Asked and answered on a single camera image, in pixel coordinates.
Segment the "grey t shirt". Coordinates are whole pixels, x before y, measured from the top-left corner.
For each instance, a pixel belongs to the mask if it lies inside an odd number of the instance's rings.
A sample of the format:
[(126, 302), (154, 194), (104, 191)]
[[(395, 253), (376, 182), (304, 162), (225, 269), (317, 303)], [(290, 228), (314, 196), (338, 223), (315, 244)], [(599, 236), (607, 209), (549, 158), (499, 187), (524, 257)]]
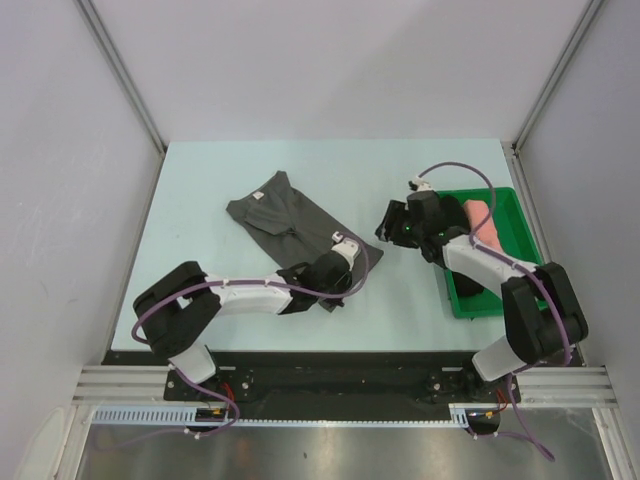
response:
[(226, 211), (278, 264), (277, 274), (286, 284), (302, 287), (301, 275), (329, 280), (351, 274), (351, 290), (383, 257), (381, 249), (364, 242), (353, 269), (348, 270), (347, 261), (331, 250), (331, 237), (336, 231), (352, 239), (355, 235), (292, 187), (284, 171), (245, 197), (230, 201)]

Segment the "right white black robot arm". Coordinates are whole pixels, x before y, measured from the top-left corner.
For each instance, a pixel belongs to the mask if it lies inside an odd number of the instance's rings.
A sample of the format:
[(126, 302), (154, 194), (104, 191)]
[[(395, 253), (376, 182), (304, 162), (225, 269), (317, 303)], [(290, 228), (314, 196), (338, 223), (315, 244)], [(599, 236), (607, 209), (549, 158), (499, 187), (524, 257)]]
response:
[(376, 237), (418, 249), (422, 257), (490, 291), (502, 301), (505, 335), (472, 357), (461, 376), (463, 393), (484, 401), (497, 380), (535, 365), (584, 340), (589, 327), (566, 270), (537, 265), (481, 242), (469, 210), (454, 197), (434, 191), (389, 202)]

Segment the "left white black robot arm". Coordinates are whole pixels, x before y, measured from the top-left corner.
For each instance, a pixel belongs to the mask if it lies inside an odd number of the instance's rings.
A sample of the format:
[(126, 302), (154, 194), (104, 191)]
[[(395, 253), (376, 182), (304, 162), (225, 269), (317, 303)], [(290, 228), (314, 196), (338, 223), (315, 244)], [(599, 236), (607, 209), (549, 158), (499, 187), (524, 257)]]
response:
[(210, 399), (220, 390), (221, 376), (200, 336), (214, 318), (288, 315), (305, 312), (320, 300), (340, 300), (352, 286), (357, 256), (355, 244), (340, 244), (311, 264), (235, 280), (211, 280), (198, 262), (185, 262), (136, 298), (132, 337), (181, 372), (197, 398)]

